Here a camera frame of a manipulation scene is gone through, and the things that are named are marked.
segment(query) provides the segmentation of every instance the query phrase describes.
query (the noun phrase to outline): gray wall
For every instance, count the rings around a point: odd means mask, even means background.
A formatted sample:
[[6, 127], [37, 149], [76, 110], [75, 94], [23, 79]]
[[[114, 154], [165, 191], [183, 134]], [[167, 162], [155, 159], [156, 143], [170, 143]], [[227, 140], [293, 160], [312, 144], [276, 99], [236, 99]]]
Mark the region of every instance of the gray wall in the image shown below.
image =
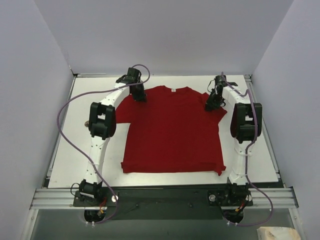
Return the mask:
[[320, 228], [320, 1], [295, 0], [253, 73], [280, 173], [308, 239]]
[[293, 0], [35, 0], [74, 73], [252, 73]]
[[20, 239], [72, 73], [32, 0], [0, 4], [0, 239]]

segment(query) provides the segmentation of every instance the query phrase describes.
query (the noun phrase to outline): screw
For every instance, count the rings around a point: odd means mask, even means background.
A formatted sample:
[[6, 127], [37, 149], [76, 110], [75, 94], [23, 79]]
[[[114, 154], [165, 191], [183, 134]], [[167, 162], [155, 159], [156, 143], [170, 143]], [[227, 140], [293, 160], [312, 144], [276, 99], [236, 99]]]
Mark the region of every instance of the screw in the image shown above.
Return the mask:
[[215, 200], [216, 200], [216, 196], [213, 195], [213, 194], [211, 194], [211, 195], [209, 196], [209, 201], [210, 201], [210, 202], [214, 202]]

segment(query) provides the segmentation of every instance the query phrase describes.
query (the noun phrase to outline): t-shirt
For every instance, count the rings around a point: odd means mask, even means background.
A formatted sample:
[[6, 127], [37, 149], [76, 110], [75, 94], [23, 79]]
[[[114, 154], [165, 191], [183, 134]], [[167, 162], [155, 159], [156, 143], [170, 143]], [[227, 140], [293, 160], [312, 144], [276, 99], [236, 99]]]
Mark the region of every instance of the t-shirt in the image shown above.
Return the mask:
[[189, 87], [157, 86], [145, 91], [147, 102], [127, 96], [116, 109], [116, 122], [130, 123], [124, 173], [178, 173], [226, 169], [218, 123], [222, 107], [205, 111], [209, 97]]

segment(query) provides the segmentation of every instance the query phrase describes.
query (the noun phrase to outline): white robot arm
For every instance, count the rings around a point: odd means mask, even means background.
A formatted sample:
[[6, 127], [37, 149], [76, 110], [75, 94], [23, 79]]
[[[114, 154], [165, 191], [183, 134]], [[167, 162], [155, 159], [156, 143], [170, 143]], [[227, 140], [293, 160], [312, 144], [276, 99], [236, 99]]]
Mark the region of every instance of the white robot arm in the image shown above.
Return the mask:
[[[233, 108], [233, 115], [230, 124], [230, 133], [234, 137], [235, 159], [232, 170], [228, 177], [231, 184], [244, 186], [248, 183], [246, 178], [246, 148], [255, 136], [255, 124], [253, 110], [250, 100], [244, 94], [239, 94], [240, 88], [235, 82], [228, 82], [226, 76], [218, 75], [214, 79], [215, 88], [205, 104], [206, 111], [214, 111], [225, 103]], [[262, 126], [262, 105], [254, 103], [254, 110], [257, 116], [258, 133], [261, 134]], [[248, 162], [252, 156], [252, 147], [247, 150]]]
[[[114, 110], [117, 109], [119, 104], [122, 102], [125, 97], [127, 97], [130, 94], [129, 87], [124, 87], [125, 83], [116, 83], [114, 85], [114, 88], [117, 89], [116, 91], [111, 92], [109, 95], [107, 95], [104, 99], [102, 99], [99, 104], [102, 106], [112, 106]], [[102, 172], [104, 159], [105, 159], [105, 153], [107, 149], [107, 145], [110, 141], [110, 137], [107, 137], [103, 139], [100, 136], [92, 136], [91, 137], [91, 149], [90, 149], [90, 158], [94, 161], [94, 164], [96, 168], [98, 169], [99, 173]], [[92, 163], [88, 162], [85, 175], [83, 179], [86, 180], [87, 183], [101, 183], [101, 179], [97, 175], [96, 171], [92, 167]]]
[[99, 173], [102, 172], [107, 145], [116, 131], [116, 108], [122, 100], [131, 94], [135, 101], [147, 101], [140, 77], [141, 72], [130, 67], [127, 74], [116, 81], [114, 86], [116, 90], [100, 102], [93, 102], [90, 106], [88, 128], [91, 134], [91, 149], [89, 156], [93, 163], [88, 162], [83, 180], [79, 185], [81, 196], [101, 199], [104, 194], [101, 191], [102, 180], [93, 165]]

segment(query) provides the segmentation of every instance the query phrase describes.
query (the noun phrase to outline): purple cable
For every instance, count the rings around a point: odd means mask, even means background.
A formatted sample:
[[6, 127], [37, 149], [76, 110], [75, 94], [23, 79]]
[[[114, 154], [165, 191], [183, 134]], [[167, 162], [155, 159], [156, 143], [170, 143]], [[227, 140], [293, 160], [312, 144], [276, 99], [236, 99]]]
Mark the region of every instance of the purple cable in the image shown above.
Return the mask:
[[[116, 193], [114, 192], [114, 190], [111, 188], [111, 186], [107, 183], [107, 181], [102, 177], [102, 175], [98, 172], [98, 169], [97, 167], [95, 166], [94, 164], [94, 161], [89, 157], [88, 154], [86, 154], [84, 151], [82, 151], [79, 147], [77, 147], [74, 143], [72, 143], [68, 138], [67, 136], [62, 132], [62, 129], [61, 129], [61, 125], [60, 125], [60, 115], [61, 115], [61, 112], [63, 111], [63, 109], [70, 103], [72, 102], [73, 100], [77, 99], [77, 98], [80, 98], [82, 96], [85, 96], [85, 95], [89, 95], [89, 94], [103, 94], [103, 93], [110, 93], [110, 92], [114, 92], [118, 89], [123, 89], [123, 88], [126, 88], [126, 87], [129, 87], [129, 86], [135, 86], [135, 85], [140, 85], [140, 84], [144, 84], [146, 83], [149, 79], [150, 79], [150, 71], [149, 69], [143, 65], [143, 64], [136, 64], [136, 65], [133, 65], [132, 68], [134, 67], [137, 67], [137, 66], [141, 66], [141, 67], [144, 67], [147, 72], [148, 72], [148, 77], [145, 81], [142, 81], [142, 82], [138, 82], [138, 83], [131, 83], [131, 84], [127, 84], [127, 85], [124, 85], [124, 86], [120, 86], [119, 88], [113, 88], [113, 89], [110, 89], [110, 90], [104, 90], [104, 91], [88, 91], [88, 92], [84, 92], [84, 93], [81, 93], [77, 96], [74, 96], [72, 98], [70, 98], [70, 100], [68, 100], [63, 106], [62, 108], [59, 110], [57, 116], [56, 116], [56, 125], [58, 127], [58, 130], [61, 134], [61, 136], [72, 146], [74, 147], [78, 152], [80, 152], [82, 155], [84, 155], [88, 160], [89, 162], [92, 164], [92, 167], [93, 169], [95, 170], [96, 174], [99, 176], [99, 178], [102, 180], [102, 182], [104, 182], [104, 184], [108, 187], [108, 189], [111, 191], [112, 195], [113, 196], [116, 196]], [[97, 224], [102, 224], [108, 220], [110, 220], [111, 218], [113, 218], [117, 211], [118, 211], [118, 199], [115, 197], [115, 211], [107, 218], [104, 218], [102, 221], [99, 221], [97, 222]]]
[[245, 148], [245, 177], [246, 180], [248, 181], [248, 183], [250, 184], [251, 187], [253, 187], [254, 189], [256, 189], [258, 192], [262, 193], [270, 202], [271, 205], [271, 212], [270, 215], [263, 221], [259, 221], [259, 222], [255, 222], [255, 223], [249, 223], [249, 224], [237, 224], [231, 221], [228, 221], [229, 223], [239, 226], [239, 227], [252, 227], [252, 226], [256, 226], [256, 225], [260, 225], [260, 224], [264, 224], [266, 222], [268, 222], [272, 215], [274, 214], [274, 205], [272, 203], [272, 200], [270, 199], [270, 197], [262, 190], [260, 190], [258, 187], [256, 187], [249, 179], [248, 177], [248, 150], [249, 148], [257, 141], [258, 138], [258, 120], [257, 120], [257, 114], [256, 114], [256, 110], [255, 110], [255, 106], [254, 106], [254, 100], [252, 97], [252, 94], [250, 92], [249, 89], [247, 89], [245, 91], [245, 94], [241, 94], [241, 92], [239, 92], [237, 89], [235, 89], [230, 83], [227, 82], [227, 79], [225, 78], [224, 72], [221, 72], [221, 77], [222, 79], [226, 82], [226, 84], [233, 89], [237, 94], [239, 94], [241, 97], [245, 97], [246, 95], [249, 96], [250, 99], [250, 104], [251, 104], [251, 108], [252, 108], [252, 113], [253, 113], [253, 121], [254, 121], [254, 138], [252, 140], [252, 142]]

